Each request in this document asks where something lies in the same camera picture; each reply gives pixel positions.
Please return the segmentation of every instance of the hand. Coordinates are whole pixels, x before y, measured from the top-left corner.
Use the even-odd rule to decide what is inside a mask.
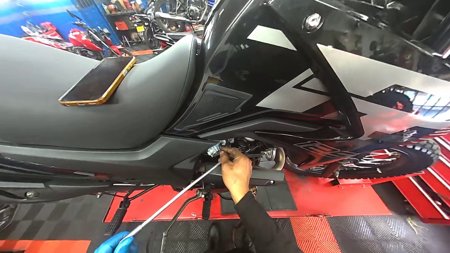
[[[137,253],[138,245],[133,242],[133,237],[129,237],[119,243],[129,232],[120,232],[106,240],[98,247],[94,253]]]
[[[220,153],[222,179],[237,204],[249,191],[252,162],[237,148],[223,147]]]

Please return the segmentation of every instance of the smartphone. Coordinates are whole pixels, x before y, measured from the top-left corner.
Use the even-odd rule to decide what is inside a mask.
[[[104,58],[64,93],[59,103],[65,106],[103,104],[135,63],[134,56]]]

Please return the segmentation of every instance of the blue wall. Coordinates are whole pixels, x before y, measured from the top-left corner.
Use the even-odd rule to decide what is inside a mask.
[[[20,37],[21,25],[25,24],[20,7],[11,0],[0,0],[0,33]]]
[[[0,33],[21,37],[24,32],[20,26],[25,25],[26,21],[36,25],[51,22],[61,36],[68,40],[70,29],[78,27],[71,24],[76,19],[70,17],[67,9],[84,19],[92,28],[107,28],[112,33],[112,42],[116,45],[119,43],[112,27],[95,5],[78,11],[71,0],[0,0]]]

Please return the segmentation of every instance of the wrist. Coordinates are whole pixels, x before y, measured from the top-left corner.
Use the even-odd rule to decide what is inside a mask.
[[[233,202],[235,204],[237,204],[245,196],[245,194],[247,194],[247,192],[249,192],[249,189],[240,189],[240,190],[230,191]]]

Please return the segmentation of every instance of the phone screen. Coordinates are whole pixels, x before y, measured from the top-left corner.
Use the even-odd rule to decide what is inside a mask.
[[[60,98],[60,101],[86,101],[100,98],[132,60],[132,56],[104,58],[76,83],[64,97]]]

